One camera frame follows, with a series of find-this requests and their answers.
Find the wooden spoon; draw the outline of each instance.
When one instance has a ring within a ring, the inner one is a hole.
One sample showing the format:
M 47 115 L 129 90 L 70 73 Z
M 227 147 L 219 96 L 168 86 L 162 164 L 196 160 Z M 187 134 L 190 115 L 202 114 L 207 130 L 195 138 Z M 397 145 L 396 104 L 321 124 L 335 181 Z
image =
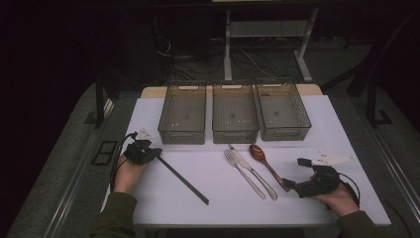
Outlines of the wooden spoon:
M 283 179 L 272 169 L 272 167 L 268 164 L 268 162 L 265 159 L 265 154 L 263 153 L 263 150 L 257 146 L 257 145 L 250 145 L 250 153 L 251 156 L 253 156 L 254 159 L 256 159 L 257 161 L 265 164 L 265 166 L 269 169 L 269 171 L 271 172 L 271 174 L 274 176 L 274 178 L 277 180 L 278 184 L 281 185 L 281 187 L 283 187 L 283 189 L 285 191 L 289 191 L 290 188 L 285 186 L 283 183 Z

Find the fork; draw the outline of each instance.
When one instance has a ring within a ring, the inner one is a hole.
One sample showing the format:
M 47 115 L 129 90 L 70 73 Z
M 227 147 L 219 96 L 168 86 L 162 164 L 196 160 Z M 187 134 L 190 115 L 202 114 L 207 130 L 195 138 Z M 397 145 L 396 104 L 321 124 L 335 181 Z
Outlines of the fork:
M 265 195 L 263 194 L 263 192 L 256 186 L 256 184 L 252 180 L 250 180 L 250 178 L 247 175 L 245 175 L 245 173 L 241 169 L 239 169 L 238 163 L 236 162 L 233 155 L 230 153 L 229 149 L 225 151 L 225 157 L 228 163 L 232 167 L 235 167 L 241 173 L 241 175 L 247 180 L 247 182 L 256 191 L 256 193 L 260 196 L 260 198 L 265 199 Z

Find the translucent plastic bin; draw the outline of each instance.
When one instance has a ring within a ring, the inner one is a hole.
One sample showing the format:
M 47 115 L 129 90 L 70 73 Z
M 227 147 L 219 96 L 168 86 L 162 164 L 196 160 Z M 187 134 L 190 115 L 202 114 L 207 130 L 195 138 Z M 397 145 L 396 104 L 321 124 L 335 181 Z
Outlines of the translucent plastic bin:
M 250 80 L 213 82 L 213 142 L 252 144 L 257 140 L 259 121 Z
M 157 130 L 164 144 L 205 143 L 206 82 L 171 81 Z
M 263 141 L 302 141 L 311 122 L 289 78 L 257 80 Z

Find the white table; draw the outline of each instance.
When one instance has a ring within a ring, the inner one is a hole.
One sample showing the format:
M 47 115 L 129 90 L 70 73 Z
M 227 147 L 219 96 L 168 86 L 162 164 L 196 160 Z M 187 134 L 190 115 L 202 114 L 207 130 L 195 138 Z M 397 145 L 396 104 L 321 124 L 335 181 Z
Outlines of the white table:
M 312 169 L 300 167 L 297 158 L 315 159 L 319 151 L 355 157 L 356 161 L 334 166 L 351 177 L 362 194 L 361 208 L 377 225 L 389 225 L 387 217 L 327 96 L 302 96 L 312 123 L 304 141 L 256 142 L 277 173 L 297 182 L 308 180 Z M 204 145 L 163 145 L 158 134 L 163 98 L 140 98 L 127 131 L 145 128 L 155 138 L 153 148 L 162 148 L 161 157 L 209 200 L 206 205 L 159 160 L 152 161 L 134 192 L 139 200 L 134 222 L 148 228 L 169 227 L 308 227 L 329 225 L 336 216 L 311 198 L 299 198 L 294 190 L 284 191 L 268 169 L 252 159 L 249 145 L 233 145 L 250 165 L 277 192 L 272 200 L 259 181 L 244 172 L 265 193 L 261 199 L 241 174 L 224 157 L 227 145 L 212 142 L 212 100 L 207 101 L 206 143 Z

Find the knife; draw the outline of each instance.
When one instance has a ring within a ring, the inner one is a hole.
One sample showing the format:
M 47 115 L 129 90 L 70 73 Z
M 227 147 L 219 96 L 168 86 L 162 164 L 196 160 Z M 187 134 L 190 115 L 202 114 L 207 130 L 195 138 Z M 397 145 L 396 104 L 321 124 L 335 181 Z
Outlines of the knife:
M 262 183 L 262 185 L 265 187 L 266 191 L 268 191 L 268 194 L 271 196 L 273 200 L 277 200 L 277 193 L 275 193 L 274 189 L 271 188 L 271 186 L 266 183 L 266 181 L 254 170 L 250 164 L 239 154 L 235 148 L 229 144 L 229 149 L 232 151 L 233 155 L 235 156 L 235 159 L 238 161 L 238 163 L 245 169 L 249 170 L 253 175 Z

